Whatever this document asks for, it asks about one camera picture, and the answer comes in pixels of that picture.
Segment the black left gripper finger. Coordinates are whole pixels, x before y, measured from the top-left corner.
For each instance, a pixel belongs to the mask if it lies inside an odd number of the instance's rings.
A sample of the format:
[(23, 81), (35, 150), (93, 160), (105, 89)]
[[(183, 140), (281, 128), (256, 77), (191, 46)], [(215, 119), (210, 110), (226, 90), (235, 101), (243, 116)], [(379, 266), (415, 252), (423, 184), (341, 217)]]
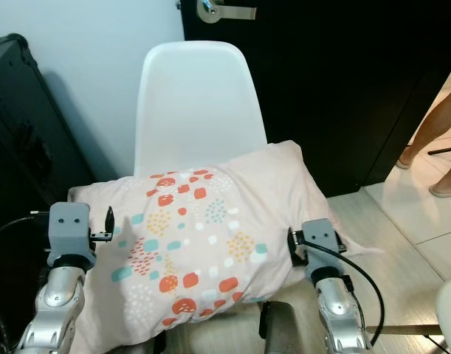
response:
[(111, 206), (108, 206), (107, 212), (105, 213), (104, 219), (104, 230), (103, 232), (93, 232), (90, 236), (91, 242), (109, 242), (113, 239), (114, 229), (116, 226), (116, 219), (114, 219), (114, 212)]

